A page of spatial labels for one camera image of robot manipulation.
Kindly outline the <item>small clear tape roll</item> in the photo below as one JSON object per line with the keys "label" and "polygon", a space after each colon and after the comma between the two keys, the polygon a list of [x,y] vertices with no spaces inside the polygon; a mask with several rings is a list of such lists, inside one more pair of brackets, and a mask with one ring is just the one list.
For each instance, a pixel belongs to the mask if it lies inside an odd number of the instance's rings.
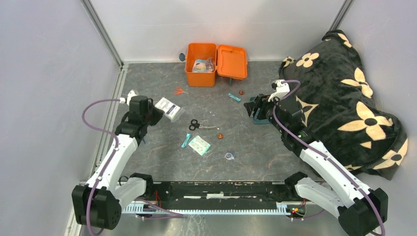
{"label": "small clear tape roll", "polygon": [[230,152],[226,153],[224,155],[224,158],[227,159],[227,160],[234,160],[235,159],[234,155]]}

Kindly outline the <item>clear bag of small items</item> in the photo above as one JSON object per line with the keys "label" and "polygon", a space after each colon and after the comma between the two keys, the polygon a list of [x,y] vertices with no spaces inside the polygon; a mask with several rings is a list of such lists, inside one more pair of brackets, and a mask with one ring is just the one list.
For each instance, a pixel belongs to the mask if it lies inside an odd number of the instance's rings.
{"label": "clear bag of small items", "polygon": [[210,58],[208,58],[208,59],[206,60],[206,62],[205,62],[205,65],[206,65],[206,72],[207,72],[207,73],[212,73],[212,72],[214,71],[214,69],[215,69],[215,66],[214,66],[214,64],[213,64],[212,59],[213,59],[213,57],[210,57]]}

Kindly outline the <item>green white dressing packet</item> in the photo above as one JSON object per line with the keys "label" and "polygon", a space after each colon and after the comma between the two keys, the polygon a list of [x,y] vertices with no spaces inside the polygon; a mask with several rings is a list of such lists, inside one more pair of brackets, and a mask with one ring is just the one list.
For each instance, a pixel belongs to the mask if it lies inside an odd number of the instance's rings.
{"label": "green white dressing packet", "polygon": [[188,144],[195,152],[203,156],[211,147],[207,141],[201,138],[199,135],[195,136]]}

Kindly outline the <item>bagged latex gloves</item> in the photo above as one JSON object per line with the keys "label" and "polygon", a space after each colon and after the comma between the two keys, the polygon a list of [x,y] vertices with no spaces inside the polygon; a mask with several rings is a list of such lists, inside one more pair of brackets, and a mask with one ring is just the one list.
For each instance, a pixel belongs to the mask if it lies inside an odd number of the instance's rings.
{"label": "bagged latex gloves", "polygon": [[196,59],[194,61],[192,73],[207,73],[209,71],[208,61],[204,59]]}

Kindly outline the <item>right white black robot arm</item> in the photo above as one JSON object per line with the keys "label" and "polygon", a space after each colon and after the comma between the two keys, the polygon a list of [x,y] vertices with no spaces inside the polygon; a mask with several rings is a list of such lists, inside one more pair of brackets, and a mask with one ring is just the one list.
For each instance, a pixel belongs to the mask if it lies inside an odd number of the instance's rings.
{"label": "right white black robot arm", "polygon": [[328,185],[326,188],[307,174],[297,172],[286,178],[284,195],[291,201],[311,200],[332,214],[350,236],[385,235],[388,196],[371,189],[344,168],[303,124],[312,105],[293,98],[268,101],[259,94],[244,103],[254,121],[266,121],[281,134],[284,146],[307,163]]}

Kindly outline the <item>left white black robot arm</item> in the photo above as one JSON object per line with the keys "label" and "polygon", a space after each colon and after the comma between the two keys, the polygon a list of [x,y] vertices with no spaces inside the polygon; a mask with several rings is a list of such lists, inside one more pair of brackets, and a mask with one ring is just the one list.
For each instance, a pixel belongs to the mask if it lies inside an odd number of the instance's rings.
{"label": "left white black robot arm", "polygon": [[85,225],[92,236],[104,229],[112,230],[118,224],[121,211],[136,197],[149,200],[154,196],[150,175],[134,173],[125,185],[116,188],[118,177],[127,161],[146,136],[149,126],[155,126],[164,112],[155,107],[153,99],[142,95],[120,98],[119,103],[128,105],[115,132],[89,124],[83,110],[82,121],[90,128],[107,133],[113,138],[103,162],[84,185],[76,185],[71,197],[76,222]]}

